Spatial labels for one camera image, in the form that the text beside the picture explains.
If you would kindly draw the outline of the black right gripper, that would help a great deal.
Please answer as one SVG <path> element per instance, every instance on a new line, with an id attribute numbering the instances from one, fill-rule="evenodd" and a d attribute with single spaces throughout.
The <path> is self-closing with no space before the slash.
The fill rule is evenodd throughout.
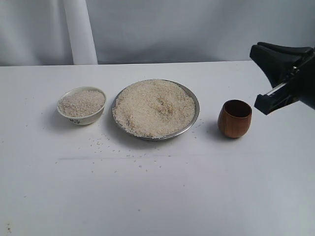
<path id="1" fill-rule="evenodd" d="M 315 108 L 314 48 L 258 42 L 251 47 L 250 58 L 263 71 L 273 88 L 256 97 L 256 109 L 268 115 L 297 101 Z"/>

